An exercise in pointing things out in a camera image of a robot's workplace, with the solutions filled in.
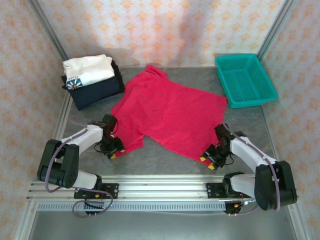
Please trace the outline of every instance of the patterned wall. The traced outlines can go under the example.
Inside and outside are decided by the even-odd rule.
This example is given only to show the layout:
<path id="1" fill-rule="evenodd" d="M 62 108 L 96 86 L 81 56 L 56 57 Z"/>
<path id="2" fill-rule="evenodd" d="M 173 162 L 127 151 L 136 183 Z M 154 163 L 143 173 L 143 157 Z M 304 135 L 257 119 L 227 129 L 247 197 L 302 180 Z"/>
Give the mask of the patterned wall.
<path id="1" fill-rule="evenodd" d="M 298 0 L 263 61 L 278 92 L 263 109 L 281 160 L 291 164 L 308 224 L 320 234 L 320 4 Z"/>
<path id="2" fill-rule="evenodd" d="M 39 1 L 69 58 L 111 54 L 120 66 L 214 66 L 257 54 L 285 0 Z"/>
<path id="3" fill-rule="evenodd" d="M 64 97 L 63 67 L 26 0 L 0 6 L 0 239 L 13 238 Z"/>

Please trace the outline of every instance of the folded clothes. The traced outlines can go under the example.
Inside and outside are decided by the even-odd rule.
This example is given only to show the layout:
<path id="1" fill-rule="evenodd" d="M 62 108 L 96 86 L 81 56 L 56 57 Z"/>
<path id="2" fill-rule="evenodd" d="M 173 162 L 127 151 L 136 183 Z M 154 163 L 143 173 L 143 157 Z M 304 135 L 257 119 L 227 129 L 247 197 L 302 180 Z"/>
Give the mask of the folded clothes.
<path id="1" fill-rule="evenodd" d="M 104 54 L 72 58 L 63 62 L 69 90 L 95 84 L 115 76 L 112 58 Z"/>
<path id="2" fill-rule="evenodd" d="M 125 88 L 123 99 L 112 109 L 119 123 L 115 136 L 126 149 L 118 156 L 142 147 L 143 137 L 149 136 L 168 150 L 200 162 L 207 147 L 218 142 L 215 127 L 223 121 L 225 97 L 172 82 L 152 65 Z"/>
<path id="3" fill-rule="evenodd" d="M 66 87 L 66 76 L 61 77 L 64 83 L 62 88 L 70 93 L 79 111 L 102 99 L 125 92 L 125 86 L 118 66 L 114 61 L 111 62 L 111 66 L 114 70 L 114 77 L 75 90 L 69 90 Z"/>

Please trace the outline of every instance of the dark blue cloth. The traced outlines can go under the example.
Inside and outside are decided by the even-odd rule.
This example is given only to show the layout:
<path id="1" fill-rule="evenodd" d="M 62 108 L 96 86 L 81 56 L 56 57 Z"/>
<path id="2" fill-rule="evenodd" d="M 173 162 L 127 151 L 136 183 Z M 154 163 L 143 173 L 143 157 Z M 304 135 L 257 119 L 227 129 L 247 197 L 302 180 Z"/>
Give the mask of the dark blue cloth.
<path id="1" fill-rule="evenodd" d="M 102 99 L 125 92 L 125 86 L 118 66 L 114 61 L 112 61 L 111 65 L 114 70 L 114 77 L 79 87 L 75 90 L 69 90 L 66 87 L 66 76 L 61 77 L 64 83 L 62 88 L 70 93 L 74 104 L 79 111 Z"/>

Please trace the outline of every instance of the folded white shirt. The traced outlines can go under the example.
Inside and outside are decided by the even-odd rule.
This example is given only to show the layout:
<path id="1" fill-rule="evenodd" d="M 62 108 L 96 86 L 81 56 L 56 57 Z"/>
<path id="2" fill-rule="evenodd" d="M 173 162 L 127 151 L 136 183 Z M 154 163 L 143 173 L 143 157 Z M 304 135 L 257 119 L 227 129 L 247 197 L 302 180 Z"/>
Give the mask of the folded white shirt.
<path id="1" fill-rule="evenodd" d="M 115 72 L 111 62 L 112 58 L 104 54 L 64 61 L 66 87 L 73 90 L 114 77 Z"/>

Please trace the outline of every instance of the green basket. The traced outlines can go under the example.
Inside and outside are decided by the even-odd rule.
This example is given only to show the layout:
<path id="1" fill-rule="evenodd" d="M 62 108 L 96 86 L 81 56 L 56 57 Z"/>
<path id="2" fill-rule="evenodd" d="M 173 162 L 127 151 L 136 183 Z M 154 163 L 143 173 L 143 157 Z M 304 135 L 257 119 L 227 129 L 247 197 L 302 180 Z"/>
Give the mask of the green basket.
<path id="1" fill-rule="evenodd" d="M 278 95 L 254 54 L 218 56 L 218 76 L 232 109 L 260 106 Z"/>

